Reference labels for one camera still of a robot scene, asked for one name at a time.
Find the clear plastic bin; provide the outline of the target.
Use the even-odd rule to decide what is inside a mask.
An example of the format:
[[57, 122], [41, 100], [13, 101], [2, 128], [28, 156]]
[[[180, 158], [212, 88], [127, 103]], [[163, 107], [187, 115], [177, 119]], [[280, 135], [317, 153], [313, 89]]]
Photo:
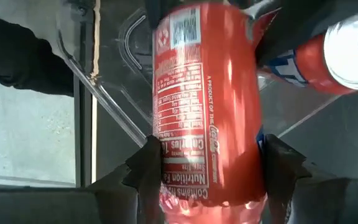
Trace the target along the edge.
[[256, 224], [265, 204], [260, 97], [273, 83], [343, 95], [324, 34], [258, 67], [277, 0], [249, 9], [209, 0], [89, 4], [70, 65], [134, 144], [162, 143], [160, 204], [172, 224]]

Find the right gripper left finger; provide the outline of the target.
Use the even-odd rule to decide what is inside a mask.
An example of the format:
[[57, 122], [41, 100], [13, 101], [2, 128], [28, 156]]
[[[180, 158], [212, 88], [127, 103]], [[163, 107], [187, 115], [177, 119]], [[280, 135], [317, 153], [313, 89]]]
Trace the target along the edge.
[[0, 187], [0, 224], [161, 224], [161, 143], [82, 188]]

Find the red Fanta soda can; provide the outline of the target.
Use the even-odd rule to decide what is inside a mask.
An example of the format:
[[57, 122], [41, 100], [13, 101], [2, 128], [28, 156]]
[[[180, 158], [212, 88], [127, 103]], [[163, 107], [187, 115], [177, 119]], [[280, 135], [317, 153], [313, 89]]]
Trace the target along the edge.
[[162, 193], [207, 206], [265, 194], [254, 48], [247, 19], [221, 3], [179, 7], [153, 34], [153, 132]]
[[358, 13], [262, 68], [298, 87], [346, 95], [358, 90]]

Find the wood-edged robot table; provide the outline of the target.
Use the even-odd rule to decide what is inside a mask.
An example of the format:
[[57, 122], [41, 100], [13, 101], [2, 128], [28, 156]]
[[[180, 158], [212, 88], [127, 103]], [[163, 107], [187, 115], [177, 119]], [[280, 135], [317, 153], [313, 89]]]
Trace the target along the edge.
[[75, 110], [75, 177], [77, 187], [92, 183], [93, 95], [87, 77], [93, 70], [95, 0], [59, 0], [57, 43], [73, 70]]

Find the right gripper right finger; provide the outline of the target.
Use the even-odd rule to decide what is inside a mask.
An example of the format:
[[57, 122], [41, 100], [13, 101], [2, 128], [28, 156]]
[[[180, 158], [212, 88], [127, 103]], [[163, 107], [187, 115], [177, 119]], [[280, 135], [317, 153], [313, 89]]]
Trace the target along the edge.
[[358, 224], [358, 179], [323, 171], [273, 134], [262, 158], [273, 224]]

